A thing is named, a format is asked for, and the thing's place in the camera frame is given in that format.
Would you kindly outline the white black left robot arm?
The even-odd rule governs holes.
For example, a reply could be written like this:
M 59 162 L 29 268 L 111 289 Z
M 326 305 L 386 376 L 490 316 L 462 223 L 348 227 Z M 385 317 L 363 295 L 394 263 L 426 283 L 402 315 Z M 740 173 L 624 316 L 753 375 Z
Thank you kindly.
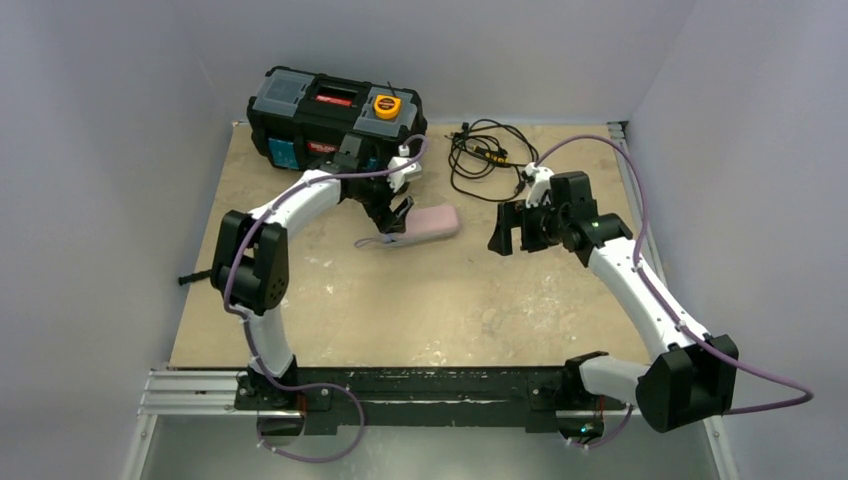
M 406 227 L 412 203 L 392 202 L 405 185 L 404 171 L 418 164 L 409 144 L 382 148 L 348 134 L 336 151 L 315 160 L 291 186 L 250 211 L 231 210 L 220 223 L 210 283 L 226 312 L 238 317 L 250 354 L 236 406 L 288 407 L 307 385 L 298 380 L 285 335 L 281 304 L 290 284 L 289 244 L 309 223 L 345 200 L 359 203 L 382 234 Z

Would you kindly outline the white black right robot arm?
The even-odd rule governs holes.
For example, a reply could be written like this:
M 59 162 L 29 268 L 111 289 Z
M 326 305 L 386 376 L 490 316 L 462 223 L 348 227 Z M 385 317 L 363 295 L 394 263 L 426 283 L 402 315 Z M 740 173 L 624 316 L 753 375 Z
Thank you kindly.
M 682 314 L 682 306 L 662 297 L 666 291 L 655 285 L 657 275 L 624 220 L 599 212 L 586 173 L 528 166 L 522 177 L 529 195 L 498 205 L 488 249 L 512 254 L 513 229 L 519 229 L 520 248 L 528 253 L 563 246 L 616 298 L 650 357 L 647 365 L 601 351 L 569 359 L 554 398 L 612 398 L 638 408 L 660 433 L 728 413 L 736 369 L 723 359 L 738 358 L 733 340 L 672 317 Z

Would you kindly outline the pink umbrella case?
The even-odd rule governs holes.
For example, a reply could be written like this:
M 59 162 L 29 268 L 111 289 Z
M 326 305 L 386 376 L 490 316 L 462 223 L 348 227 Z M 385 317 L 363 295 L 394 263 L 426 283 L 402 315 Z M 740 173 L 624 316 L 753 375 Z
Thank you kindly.
M 354 242 L 356 248 L 377 245 L 382 248 L 406 247 L 455 236 L 461 229 L 459 212 L 452 205 L 413 208 L 406 217 L 406 230 L 379 234 Z

